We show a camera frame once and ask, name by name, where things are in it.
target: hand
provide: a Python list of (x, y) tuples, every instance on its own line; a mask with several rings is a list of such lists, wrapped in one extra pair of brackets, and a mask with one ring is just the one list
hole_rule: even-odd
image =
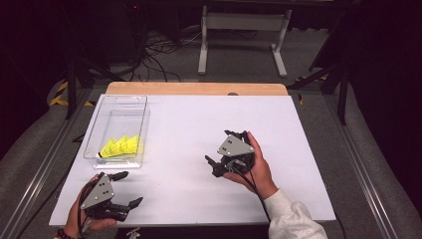
[[(98, 175), (94, 176), (90, 181), (94, 181), (98, 179)], [(72, 237), (72, 238), (78, 238), (78, 210), (80, 208), (78, 207), (78, 202), (81, 198), (81, 193), (78, 195), (77, 200), (74, 202), (74, 205), (72, 206), (71, 210), (69, 211), (68, 221), (66, 222), (66, 226), (64, 228), (65, 233)], [(87, 214), (84, 210), (81, 211), (81, 221), (88, 222), (91, 218), (87, 218)], [(101, 219), (101, 220), (95, 220), (93, 219), (90, 229), (94, 231), (102, 230), (107, 227), (114, 226), (116, 224), (116, 221), (111, 218)]]
[[(271, 177), (270, 166), (264, 160), (264, 156), (261, 152), (260, 145), (257, 143), (254, 136), (250, 132), (248, 132), (248, 139), (251, 143), (251, 146), (255, 150), (255, 165), (251, 168), (251, 173), (254, 176), (254, 181), (258, 189), (258, 193), (263, 199), (267, 199), (268, 197), (276, 193), (279, 189), (277, 188), (276, 184), (273, 181), (273, 178)], [(251, 173), (247, 172), (245, 173), (245, 176), (251, 182), (253, 182)], [(239, 174), (236, 174), (234, 172), (226, 172), (223, 176), (231, 181), (245, 185), (250, 191), (254, 192), (251, 186)]]

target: person's right hand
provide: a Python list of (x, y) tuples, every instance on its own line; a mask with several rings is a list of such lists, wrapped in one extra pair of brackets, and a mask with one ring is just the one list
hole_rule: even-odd
[[(271, 177), (271, 170), (270, 166), (264, 160), (263, 153), (261, 152), (260, 145), (255, 140), (254, 136), (248, 132), (248, 139), (251, 143), (251, 146), (255, 150), (255, 165), (251, 168), (251, 172), (245, 173), (245, 176), (251, 181), (255, 181), (255, 185), (258, 189), (258, 193), (263, 199), (267, 199), (271, 195), (279, 190), (276, 184)], [(251, 186), (242, 178), (242, 176), (234, 173), (234, 172), (226, 172), (223, 175), (225, 178), (245, 185), (249, 190), (254, 192)]]

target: gray carpet floor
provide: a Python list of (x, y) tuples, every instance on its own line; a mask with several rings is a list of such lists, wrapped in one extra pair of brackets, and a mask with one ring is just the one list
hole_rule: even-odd
[[(317, 55), (327, 37), (327, 31), (294, 29), (288, 32), (282, 47), (282, 56), (288, 71), (287, 78), (280, 78), (273, 56), (269, 50), (277, 34), (268, 32), (241, 32), (239, 37), (230, 32), (215, 32), (209, 39), (207, 73), (198, 76), (198, 59), (200, 39), (193, 39), (195, 34), (186, 37), (188, 44), (170, 54), (157, 54), (154, 58), (168, 72), (168, 81), (181, 82), (229, 82), (229, 83), (278, 83), (290, 85), (297, 77), (311, 73), (308, 67)], [(154, 61), (145, 60), (151, 68), (160, 67)], [(163, 81), (162, 72), (149, 70), (144, 65), (131, 74), (122, 76), (133, 81)], [(58, 82), (46, 99), (50, 101), (56, 92)], [(109, 80), (97, 80), (90, 90), (89, 100), (95, 102), (106, 91)], [(310, 84), (301, 91), (290, 91), (305, 129), (316, 163), (326, 184), (327, 192), (335, 212), (344, 226), (347, 238), (388, 238), (379, 229), (373, 208), (368, 203), (367, 195), (362, 189), (361, 181), (353, 167), (351, 156), (336, 124), (337, 118), (330, 113), (327, 101), (336, 101), (337, 95), (322, 96), (318, 84)], [(298, 100), (302, 94), (303, 102)], [(69, 132), (64, 137), (59, 156), (55, 158), (47, 179), (37, 199), (30, 205), (28, 218), (36, 213), (41, 203), (48, 197), (72, 163), (79, 149), (72, 140), (83, 134), (88, 126), (94, 107), (82, 107)], [(5, 228), (9, 218), (24, 195), (28, 185), (37, 173), (43, 159), (58, 136), (65, 121), (67, 107), (51, 106), (50, 110), (36, 121), (13, 145), (0, 161), (0, 228)], [(390, 238), (422, 238), (422, 223), (406, 193), (392, 174), (382, 152), (376, 145), (366, 126), (358, 105), (354, 100), (352, 88), (349, 88), (346, 106), (346, 129), (355, 143), (362, 162), (372, 178), (372, 182), (382, 202), (383, 210), (388, 215), (396, 235)], [(23, 232), (21, 238), (53, 238), (57, 228), (48, 225), (50, 215), (57, 202), (60, 187), (47, 201)], [(329, 221), (321, 224), (328, 238), (343, 238), (340, 223)], [(113, 238), (115, 228), (97, 232), (92, 238)]]

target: person's arm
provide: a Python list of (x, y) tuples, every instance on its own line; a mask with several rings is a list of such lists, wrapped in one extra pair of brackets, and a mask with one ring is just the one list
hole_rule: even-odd
[[(251, 168), (258, 193), (264, 200), (271, 223), (270, 239), (289, 238), (326, 238), (322, 226), (312, 221), (310, 213), (301, 202), (292, 203), (282, 189), (279, 189), (271, 176), (270, 166), (264, 160), (261, 148), (248, 132), (248, 139), (255, 150), (255, 165)], [(252, 181), (251, 173), (245, 176)], [(238, 174), (226, 172), (224, 177), (245, 185), (254, 192), (249, 184)]]
[[(90, 181), (96, 180), (97, 177), (98, 176), (96, 175)], [(67, 236), (71, 238), (75, 238), (75, 239), (78, 238), (78, 210), (80, 210), (78, 208), (78, 203), (79, 203), (80, 197), (81, 197), (81, 194), (79, 194), (78, 198), (75, 200), (74, 204), (72, 205), (71, 210), (69, 211), (68, 221), (66, 222), (66, 226), (63, 229), (63, 232)], [(86, 219), (87, 219), (87, 214), (85, 214), (85, 211), (82, 210), (81, 221), (88, 222), (90, 220), (89, 218), (87, 220)], [(105, 229), (107, 227), (114, 226), (115, 224), (116, 224), (116, 221), (111, 218), (102, 219), (102, 220), (93, 220), (90, 225), (90, 230), (98, 231), (98, 230)]]

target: white sleeve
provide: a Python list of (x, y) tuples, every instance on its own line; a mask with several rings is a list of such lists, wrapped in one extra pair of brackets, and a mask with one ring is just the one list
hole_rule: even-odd
[(264, 202), (271, 219), (270, 239), (327, 238), (323, 227), (311, 219), (307, 207), (301, 202), (292, 203), (282, 189)]

